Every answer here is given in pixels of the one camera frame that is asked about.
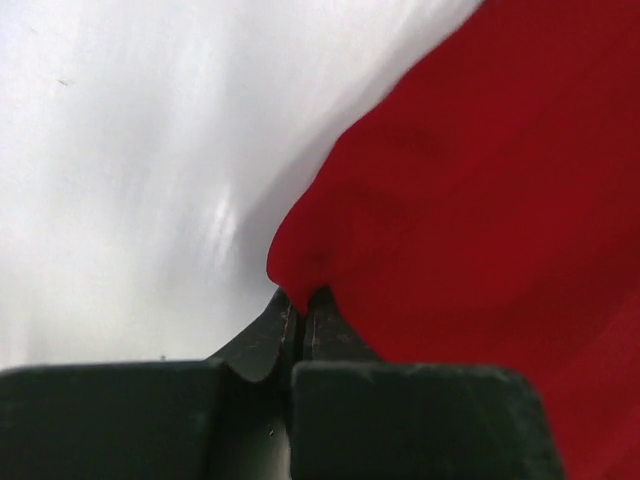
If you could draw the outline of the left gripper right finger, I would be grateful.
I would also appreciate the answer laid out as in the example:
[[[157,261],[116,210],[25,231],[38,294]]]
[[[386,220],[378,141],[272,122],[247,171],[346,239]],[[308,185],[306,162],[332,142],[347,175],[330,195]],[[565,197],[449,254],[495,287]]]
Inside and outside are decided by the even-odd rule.
[[[295,479],[561,479],[541,401],[491,366],[383,362],[329,290],[309,304],[292,372]]]

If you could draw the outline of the red skirt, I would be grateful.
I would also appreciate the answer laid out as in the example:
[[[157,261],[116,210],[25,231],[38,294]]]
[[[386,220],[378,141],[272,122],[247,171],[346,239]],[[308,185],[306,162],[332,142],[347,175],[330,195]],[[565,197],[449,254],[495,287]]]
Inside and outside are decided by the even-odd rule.
[[[335,144],[267,272],[385,359],[502,365],[639,475],[639,5],[487,1]]]

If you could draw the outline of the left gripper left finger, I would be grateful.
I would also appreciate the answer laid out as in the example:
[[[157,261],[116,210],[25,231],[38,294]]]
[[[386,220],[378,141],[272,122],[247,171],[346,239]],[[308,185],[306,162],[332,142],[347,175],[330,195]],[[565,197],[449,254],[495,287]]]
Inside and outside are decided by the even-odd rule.
[[[282,381],[297,315],[277,292],[211,357],[1,374],[5,479],[285,479]]]

